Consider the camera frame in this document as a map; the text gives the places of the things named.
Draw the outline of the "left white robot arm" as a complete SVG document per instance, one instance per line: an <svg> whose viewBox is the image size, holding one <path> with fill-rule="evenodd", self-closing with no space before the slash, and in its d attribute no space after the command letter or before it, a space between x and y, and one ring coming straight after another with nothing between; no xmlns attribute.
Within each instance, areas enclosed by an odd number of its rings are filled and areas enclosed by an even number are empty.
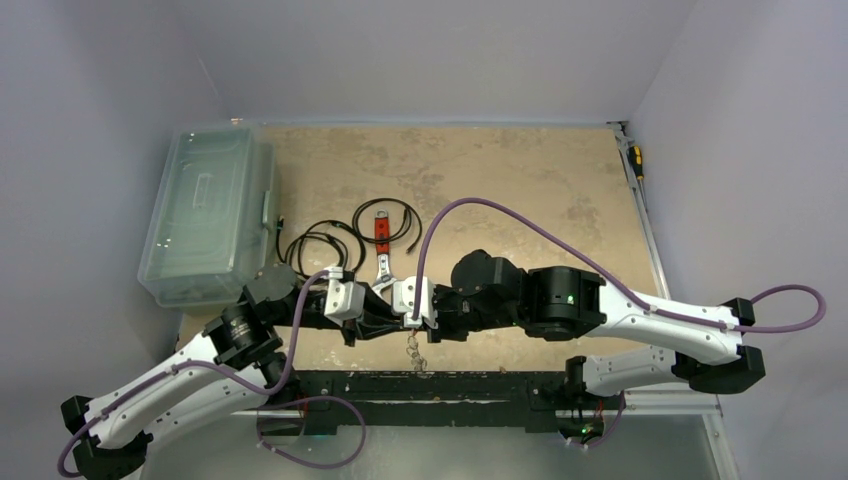
<svg viewBox="0 0 848 480"><path fill-rule="evenodd" d="M180 430L267 404L289 407L298 395L293 357L302 328L338 330L352 344L402 325L393 299L349 270L332 266L303 280L288 264L266 266L172 356L103 396L64 401L72 437L58 473L123 479Z"/></svg>

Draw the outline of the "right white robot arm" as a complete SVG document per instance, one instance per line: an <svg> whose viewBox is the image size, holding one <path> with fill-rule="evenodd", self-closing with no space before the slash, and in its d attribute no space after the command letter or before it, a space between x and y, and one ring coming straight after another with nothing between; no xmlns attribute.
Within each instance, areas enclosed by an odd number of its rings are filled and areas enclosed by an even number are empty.
<svg viewBox="0 0 848 480"><path fill-rule="evenodd" d="M410 303L431 342L518 327L548 342L587 337L641 343L623 354L568 360L561 392L576 407L665 383L738 394L766 375L761 350L745 344L738 330L753 318L748 300L701 307L624 293L597 273L565 266L525 270L483 250L461 258L449 285L416 286Z"/></svg>

